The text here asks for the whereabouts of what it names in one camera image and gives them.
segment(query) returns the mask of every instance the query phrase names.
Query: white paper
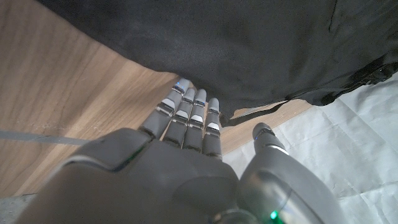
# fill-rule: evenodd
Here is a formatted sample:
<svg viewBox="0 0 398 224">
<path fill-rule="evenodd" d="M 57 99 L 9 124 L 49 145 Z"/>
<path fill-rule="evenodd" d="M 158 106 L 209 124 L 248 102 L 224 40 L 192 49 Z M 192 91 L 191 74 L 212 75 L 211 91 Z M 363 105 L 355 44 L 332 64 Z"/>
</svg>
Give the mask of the white paper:
<svg viewBox="0 0 398 224">
<path fill-rule="evenodd" d="M 398 223 L 398 73 L 314 106 L 274 132 L 328 186 L 349 221 Z M 251 141 L 223 160 L 240 177 L 253 156 Z"/>
</svg>

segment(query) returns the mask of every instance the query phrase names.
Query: metal finger segment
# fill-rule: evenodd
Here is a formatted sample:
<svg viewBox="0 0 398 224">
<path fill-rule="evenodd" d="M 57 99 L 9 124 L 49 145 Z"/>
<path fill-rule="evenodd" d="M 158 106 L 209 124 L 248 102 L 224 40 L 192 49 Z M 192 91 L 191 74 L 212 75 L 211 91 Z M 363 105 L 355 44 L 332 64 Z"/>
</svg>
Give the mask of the metal finger segment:
<svg viewBox="0 0 398 224">
<path fill-rule="evenodd" d="M 164 142 L 167 142 L 175 147 L 181 148 L 185 131 L 187 130 L 189 116 L 191 114 L 193 99 L 195 97 L 195 90 L 189 88 L 184 94 L 178 110 L 175 112 L 169 128 L 167 129 L 163 138 Z"/>
<path fill-rule="evenodd" d="M 175 109 L 178 108 L 185 90 L 189 86 L 189 80 L 180 79 L 172 88 L 170 93 L 164 98 L 139 127 L 152 138 L 159 139 L 173 116 Z"/>
<path fill-rule="evenodd" d="M 198 90 L 193 101 L 193 108 L 188 121 L 187 132 L 183 141 L 183 149 L 194 149 L 201 152 L 203 118 L 205 116 L 206 91 Z"/>
<path fill-rule="evenodd" d="M 218 100 L 212 98 L 208 104 L 202 153 L 222 160 L 219 113 Z"/>
</svg>

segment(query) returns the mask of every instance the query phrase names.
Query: robotic hand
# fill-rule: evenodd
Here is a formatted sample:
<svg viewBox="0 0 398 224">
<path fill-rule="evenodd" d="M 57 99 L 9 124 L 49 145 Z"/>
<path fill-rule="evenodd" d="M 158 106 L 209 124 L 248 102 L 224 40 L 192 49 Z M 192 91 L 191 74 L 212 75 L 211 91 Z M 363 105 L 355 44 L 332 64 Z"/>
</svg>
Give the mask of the robotic hand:
<svg viewBox="0 0 398 224">
<path fill-rule="evenodd" d="M 205 119 L 206 92 L 188 85 L 177 82 L 137 131 L 77 150 L 17 223 L 345 223 L 266 124 L 254 128 L 256 156 L 239 181 L 221 161 L 218 100 Z"/>
</svg>

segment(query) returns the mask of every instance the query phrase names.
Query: black cloth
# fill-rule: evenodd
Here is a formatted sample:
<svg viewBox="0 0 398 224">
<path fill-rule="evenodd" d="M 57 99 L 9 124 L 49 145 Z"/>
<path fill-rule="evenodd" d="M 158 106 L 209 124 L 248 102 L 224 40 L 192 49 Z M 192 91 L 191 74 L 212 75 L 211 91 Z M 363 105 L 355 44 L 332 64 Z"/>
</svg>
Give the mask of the black cloth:
<svg viewBox="0 0 398 224">
<path fill-rule="evenodd" d="M 231 122 L 240 108 L 326 105 L 398 67 L 397 0 L 38 1 L 126 58 L 204 88 L 223 126 L 250 118 Z"/>
</svg>

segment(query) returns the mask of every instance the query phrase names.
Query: wooden table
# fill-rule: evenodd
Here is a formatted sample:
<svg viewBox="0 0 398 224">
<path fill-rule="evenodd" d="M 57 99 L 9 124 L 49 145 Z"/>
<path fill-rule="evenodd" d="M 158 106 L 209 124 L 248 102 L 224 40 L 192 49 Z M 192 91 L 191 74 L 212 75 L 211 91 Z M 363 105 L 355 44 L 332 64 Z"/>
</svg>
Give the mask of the wooden table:
<svg viewBox="0 0 398 224">
<path fill-rule="evenodd" d="M 76 139 L 137 128 L 177 80 L 125 59 L 34 0 L 0 1 L 0 197 L 36 193 Z M 309 107 L 292 101 L 224 129 L 223 153 L 250 141 L 256 123 L 274 127 Z"/>
</svg>

